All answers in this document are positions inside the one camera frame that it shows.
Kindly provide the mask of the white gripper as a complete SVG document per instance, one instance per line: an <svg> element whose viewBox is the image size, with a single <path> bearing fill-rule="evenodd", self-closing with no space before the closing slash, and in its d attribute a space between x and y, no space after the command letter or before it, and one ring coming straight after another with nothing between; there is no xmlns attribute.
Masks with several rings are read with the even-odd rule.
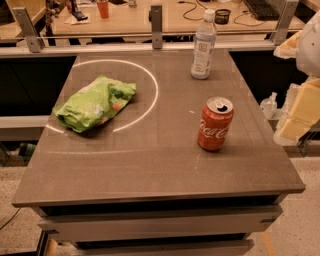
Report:
<svg viewBox="0 0 320 256"><path fill-rule="evenodd" d="M296 57L297 68L313 76L301 85L290 85L273 135L278 145L293 146L320 120L320 78L315 78L320 77L320 10L302 31L277 46L273 55L282 59Z"/></svg>

